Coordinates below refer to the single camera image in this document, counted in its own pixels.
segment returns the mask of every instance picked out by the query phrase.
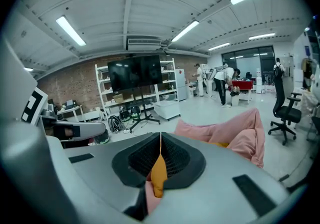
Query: air vent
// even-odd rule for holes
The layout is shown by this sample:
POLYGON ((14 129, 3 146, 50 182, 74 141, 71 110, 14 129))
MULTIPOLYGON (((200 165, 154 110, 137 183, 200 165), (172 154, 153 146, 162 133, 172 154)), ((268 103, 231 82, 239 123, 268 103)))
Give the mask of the air vent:
POLYGON ((161 48, 159 39, 128 39, 129 51, 155 51, 161 48))

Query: white shirt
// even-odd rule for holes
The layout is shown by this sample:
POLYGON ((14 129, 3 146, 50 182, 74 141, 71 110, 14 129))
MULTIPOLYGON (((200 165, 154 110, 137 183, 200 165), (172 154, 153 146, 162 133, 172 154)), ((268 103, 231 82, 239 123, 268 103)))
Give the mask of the white shirt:
POLYGON ((201 67, 198 67, 198 69, 196 70, 196 74, 199 75, 199 76, 197 76, 197 78, 196 78, 198 81, 203 80, 201 67))
POLYGON ((232 79, 234 76, 234 69, 232 67, 224 68, 222 71, 219 71, 215 74, 214 78, 218 80, 227 80, 232 79))
POLYGON ((282 65, 280 62, 277 62, 277 63, 273 66, 273 69, 275 69, 276 66, 280 67, 280 69, 281 69, 282 72, 286 72, 286 69, 285 69, 284 65, 282 65))

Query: white shelving unit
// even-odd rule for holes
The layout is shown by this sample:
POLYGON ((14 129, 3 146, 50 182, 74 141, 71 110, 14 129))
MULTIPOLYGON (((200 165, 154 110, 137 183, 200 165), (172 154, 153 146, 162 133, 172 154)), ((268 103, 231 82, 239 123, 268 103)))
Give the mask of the white shelving unit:
MULTIPOLYGON (((160 61, 160 65, 161 65, 161 73, 163 75, 162 76, 162 79, 163 79, 162 84, 165 84, 165 85, 169 84, 171 89, 159 91, 158 84, 150 85, 150 91, 154 92, 154 93, 143 95, 143 98, 147 99, 147 98, 155 97, 156 101, 159 102, 160 95, 176 94, 176 98, 178 99, 177 83, 176 83, 176 78, 175 78, 175 69, 176 69, 175 60, 173 58, 172 58, 172 60, 162 60, 162 61, 160 61)), ((123 105, 125 103, 129 103, 129 102, 134 101, 133 97, 126 98, 121 103, 116 103, 116 102, 111 103, 110 101, 107 100, 107 95, 111 95, 114 93, 111 88, 111 81, 110 81, 110 77, 109 77, 108 66, 98 67, 97 64, 95 64, 95 75, 96 75, 96 82, 97 82, 97 86, 98 86, 98 91, 99 91, 102 107, 103 107, 104 112, 108 116, 119 114, 117 111, 116 112, 111 111, 112 107, 116 107, 116 106, 123 105), (109 86, 109 89, 106 89, 105 84, 108 84, 108 83, 110 86, 109 86)), ((135 98, 137 100, 140 100, 141 96, 136 96, 135 98)))

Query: window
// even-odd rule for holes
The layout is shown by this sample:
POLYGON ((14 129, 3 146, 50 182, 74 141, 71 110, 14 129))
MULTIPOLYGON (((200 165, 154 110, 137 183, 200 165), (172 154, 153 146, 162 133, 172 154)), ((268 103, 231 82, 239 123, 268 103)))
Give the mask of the window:
POLYGON ((273 75, 276 63, 272 46, 238 50, 221 56, 223 64, 239 69, 242 78, 250 77, 250 75, 255 78, 257 69, 260 69, 263 82, 265 81, 265 76, 271 77, 273 75))

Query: black pants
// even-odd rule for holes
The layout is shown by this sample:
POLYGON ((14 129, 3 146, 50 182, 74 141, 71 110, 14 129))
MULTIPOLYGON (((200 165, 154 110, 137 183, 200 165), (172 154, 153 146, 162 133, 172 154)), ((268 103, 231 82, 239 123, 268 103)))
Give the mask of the black pants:
POLYGON ((214 79, 215 86, 218 89, 222 105, 226 104, 226 81, 214 79))

